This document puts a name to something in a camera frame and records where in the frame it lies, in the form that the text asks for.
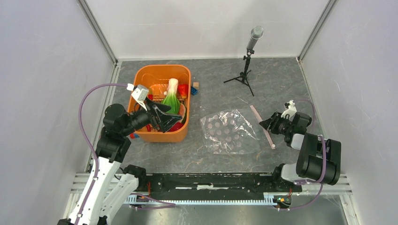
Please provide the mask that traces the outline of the green toy bok choy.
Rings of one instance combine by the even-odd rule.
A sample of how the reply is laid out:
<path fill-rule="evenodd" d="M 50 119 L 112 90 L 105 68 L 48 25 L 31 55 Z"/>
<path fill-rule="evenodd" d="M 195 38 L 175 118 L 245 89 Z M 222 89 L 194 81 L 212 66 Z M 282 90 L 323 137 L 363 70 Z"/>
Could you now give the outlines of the green toy bok choy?
<path fill-rule="evenodd" d="M 167 94 L 165 98 L 161 101 L 161 104 L 168 105 L 171 107 L 167 113 L 178 114 L 180 110 L 180 101 L 177 98 L 177 88 L 178 88 L 178 80 L 175 78 L 169 79 Z"/>

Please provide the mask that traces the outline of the clear polka dot zip bag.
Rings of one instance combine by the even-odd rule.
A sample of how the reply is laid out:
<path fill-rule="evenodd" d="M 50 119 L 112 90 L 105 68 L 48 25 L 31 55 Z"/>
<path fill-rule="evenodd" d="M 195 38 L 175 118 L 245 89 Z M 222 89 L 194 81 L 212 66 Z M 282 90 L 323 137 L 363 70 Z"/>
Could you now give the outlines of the clear polka dot zip bag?
<path fill-rule="evenodd" d="M 213 154 L 243 155 L 260 151 L 264 141 L 274 150 L 276 145 L 268 131 L 260 126 L 261 121 L 253 105 L 209 114 L 200 119 L 204 146 Z"/>

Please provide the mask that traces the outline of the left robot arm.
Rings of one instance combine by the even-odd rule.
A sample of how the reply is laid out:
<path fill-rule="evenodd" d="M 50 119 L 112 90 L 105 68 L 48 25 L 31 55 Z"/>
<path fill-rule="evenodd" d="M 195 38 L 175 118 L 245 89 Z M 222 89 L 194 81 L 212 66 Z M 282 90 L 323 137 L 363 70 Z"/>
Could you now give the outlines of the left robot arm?
<path fill-rule="evenodd" d="M 135 113 L 126 112 L 121 104 L 112 104 L 105 110 L 101 137 L 94 153 L 94 165 L 83 193 L 68 218 L 60 225 L 109 225 L 128 196 L 147 186 L 146 170 L 129 165 L 123 170 L 116 187 L 107 190 L 131 145 L 128 138 L 133 132 L 151 124 L 165 133 L 182 116 L 168 113 L 168 105 L 147 100 Z"/>

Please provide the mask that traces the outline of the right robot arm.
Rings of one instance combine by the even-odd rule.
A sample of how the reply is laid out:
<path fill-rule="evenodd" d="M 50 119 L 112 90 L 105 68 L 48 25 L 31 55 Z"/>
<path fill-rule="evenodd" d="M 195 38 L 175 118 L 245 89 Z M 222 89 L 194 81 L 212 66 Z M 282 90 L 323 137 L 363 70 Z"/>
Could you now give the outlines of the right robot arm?
<path fill-rule="evenodd" d="M 311 123 L 312 118 L 302 112 L 291 120 L 275 112 L 269 119 L 259 122 L 268 132 L 283 135 L 286 145 L 299 151 L 296 163 L 280 164 L 274 169 L 271 178 L 274 190 L 284 191 L 290 183 L 335 185 L 338 182 L 342 145 L 339 141 L 309 133 L 307 127 Z"/>

